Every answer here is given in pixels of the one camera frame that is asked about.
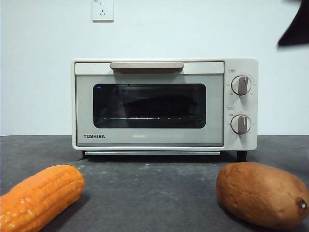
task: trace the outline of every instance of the oven glass window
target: oven glass window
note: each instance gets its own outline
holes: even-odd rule
[[[202,128],[203,84],[97,84],[93,87],[97,128]]]

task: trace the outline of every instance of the timer knob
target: timer knob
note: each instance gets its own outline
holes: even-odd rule
[[[237,115],[231,121],[231,128],[237,134],[245,134],[250,130],[251,122],[245,115]]]
[[[237,95],[245,95],[251,89],[251,80],[245,75],[237,76],[232,81],[231,87]]]

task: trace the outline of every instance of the toshiba logo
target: toshiba logo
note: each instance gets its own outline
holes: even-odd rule
[[[105,139],[104,134],[84,134],[85,139]]]

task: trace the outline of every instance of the orange corn cob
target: orange corn cob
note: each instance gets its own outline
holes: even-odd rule
[[[1,232],[37,232],[77,201],[83,175],[73,166],[49,167],[0,198]]]

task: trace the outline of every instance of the white wall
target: white wall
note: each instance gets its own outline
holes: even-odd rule
[[[309,46],[278,39],[287,0],[114,0],[92,23],[91,0],[2,0],[1,134],[71,134],[73,58],[259,59],[259,134],[309,134]]]

